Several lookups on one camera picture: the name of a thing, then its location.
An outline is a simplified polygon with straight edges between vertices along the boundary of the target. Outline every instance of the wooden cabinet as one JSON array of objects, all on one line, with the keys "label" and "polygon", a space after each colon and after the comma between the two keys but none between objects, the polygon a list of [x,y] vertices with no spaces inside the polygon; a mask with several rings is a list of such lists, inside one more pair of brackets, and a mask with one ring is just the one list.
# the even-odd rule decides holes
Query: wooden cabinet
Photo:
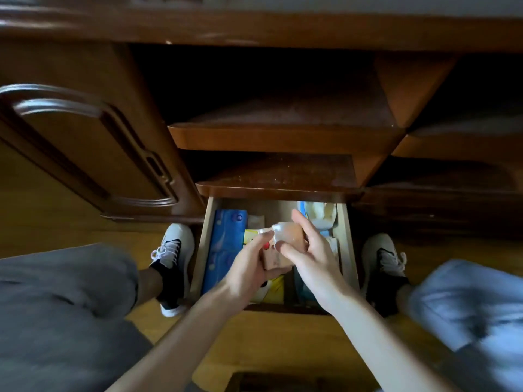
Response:
[{"label": "wooden cabinet", "polygon": [[0,136],[114,218],[205,212],[123,46],[2,42]]}]

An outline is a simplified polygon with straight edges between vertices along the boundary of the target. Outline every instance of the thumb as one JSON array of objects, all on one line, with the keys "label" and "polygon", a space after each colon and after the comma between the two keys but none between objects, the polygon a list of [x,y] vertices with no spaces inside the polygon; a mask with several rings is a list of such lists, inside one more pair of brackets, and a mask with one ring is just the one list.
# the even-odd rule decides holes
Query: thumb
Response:
[{"label": "thumb", "polygon": [[305,253],[296,250],[294,246],[286,242],[277,242],[276,250],[278,250],[282,255],[284,255],[290,261],[292,261],[297,267],[300,267],[312,261],[311,258],[307,256]]}]

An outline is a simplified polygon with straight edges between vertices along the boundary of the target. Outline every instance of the wooden drawer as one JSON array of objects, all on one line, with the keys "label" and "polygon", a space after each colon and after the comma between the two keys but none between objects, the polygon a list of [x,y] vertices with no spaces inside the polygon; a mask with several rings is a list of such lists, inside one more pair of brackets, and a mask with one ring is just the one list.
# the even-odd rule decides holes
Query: wooden drawer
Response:
[{"label": "wooden drawer", "polygon": [[[194,265],[193,280],[190,287],[189,299],[195,302],[201,295],[216,209],[244,209],[252,215],[264,215],[265,226],[269,227],[278,222],[291,221],[291,211],[296,207],[297,202],[295,201],[267,201],[209,197],[201,239],[198,246],[198,252],[196,254],[196,263]],[[343,273],[343,277],[347,283],[349,283],[349,285],[355,289],[359,289],[347,205],[344,203],[338,203],[337,212],[338,217],[333,228],[333,236],[338,239],[340,267]],[[322,312],[322,310],[319,310],[318,308],[308,308],[299,305],[296,299],[296,290],[294,288],[293,271],[289,272],[285,276],[284,300],[285,302],[283,305],[251,304],[247,309],[292,313]]]}]

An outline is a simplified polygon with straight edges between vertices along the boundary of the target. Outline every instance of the right hand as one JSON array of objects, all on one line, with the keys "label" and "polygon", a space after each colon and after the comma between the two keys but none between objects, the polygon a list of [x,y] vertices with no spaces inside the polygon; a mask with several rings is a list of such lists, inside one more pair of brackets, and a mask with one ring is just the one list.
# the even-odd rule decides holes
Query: right hand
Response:
[{"label": "right hand", "polygon": [[288,243],[277,245],[282,255],[291,260],[318,304],[332,313],[334,301],[339,294],[353,293],[339,270],[339,261],[334,258],[330,245],[316,227],[298,210],[292,210],[292,221],[303,228],[309,239],[307,253],[299,252]]}]

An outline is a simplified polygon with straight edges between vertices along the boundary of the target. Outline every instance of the white sneaker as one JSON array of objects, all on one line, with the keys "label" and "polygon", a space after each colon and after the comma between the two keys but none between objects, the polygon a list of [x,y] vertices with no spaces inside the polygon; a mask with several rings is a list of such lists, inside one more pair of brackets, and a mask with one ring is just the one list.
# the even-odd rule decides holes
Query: white sneaker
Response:
[{"label": "white sneaker", "polygon": [[[157,250],[153,250],[151,258],[159,262],[167,269],[176,267],[183,274],[183,297],[189,294],[189,277],[187,267],[194,253],[194,237],[190,228],[183,224],[171,224],[162,239],[162,244]],[[160,304],[163,316],[173,317],[184,310],[185,306],[176,306],[175,308],[165,308]]]},{"label": "white sneaker", "polygon": [[407,256],[401,252],[398,258],[394,242],[388,234],[377,234],[367,239],[361,251],[361,261],[365,271],[365,281],[361,288],[363,297],[367,296],[370,277],[378,267],[393,277],[405,276]]}]

